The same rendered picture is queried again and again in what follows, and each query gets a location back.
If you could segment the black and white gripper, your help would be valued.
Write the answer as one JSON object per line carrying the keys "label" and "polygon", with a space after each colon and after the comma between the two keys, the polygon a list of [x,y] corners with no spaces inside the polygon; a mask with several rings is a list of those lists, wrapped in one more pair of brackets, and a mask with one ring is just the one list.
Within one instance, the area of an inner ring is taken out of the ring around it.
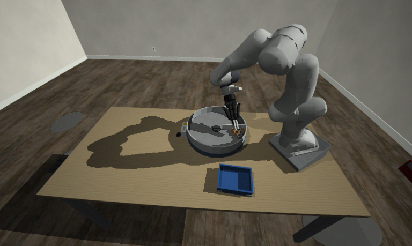
{"label": "black and white gripper", "polygon": [[[235,94],[224,96],[224,101],[225,101],[225,105],[222,108],[224,109],[228,119],[232,121],[234,130],[239,129],[237,119],[239,118],[239,114],[240,114],[240,103],[237,103]],[[236,111],[236,106],[237,106],[237,111]],[[226,108],[229,109],[229,112],[227,111]]]}

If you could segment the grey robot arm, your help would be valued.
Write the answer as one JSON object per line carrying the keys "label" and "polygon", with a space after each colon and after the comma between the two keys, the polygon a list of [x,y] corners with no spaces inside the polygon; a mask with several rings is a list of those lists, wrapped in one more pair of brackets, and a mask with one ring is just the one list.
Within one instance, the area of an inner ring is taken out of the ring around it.
{"label": "grey robot arm", "polygon": [[285,91],[270,105],[268,114],[273,122],[283,123],[279,146],[292,156],[318,151],[316,136],[305,128],[327,112],[324,99],[312,97],[319,74],[318,59],[312,54],[299,54],[306,40],[307,31],[298,24],[273,34],[256,29],[209,76],[211,84],[220,86],[220,94],[226,96],[242,90],[233,87],[240,78],[239,70],[257,62],[265,73],[286,74]]}

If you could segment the blue shallow tray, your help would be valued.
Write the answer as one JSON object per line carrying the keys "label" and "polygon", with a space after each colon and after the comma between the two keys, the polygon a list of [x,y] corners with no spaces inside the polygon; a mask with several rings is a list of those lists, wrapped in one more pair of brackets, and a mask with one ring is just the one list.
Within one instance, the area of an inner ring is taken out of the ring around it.
{"label": "blue shallow tray", "polygon": [[216,192],[252,197],[252,168],[220,163]]}

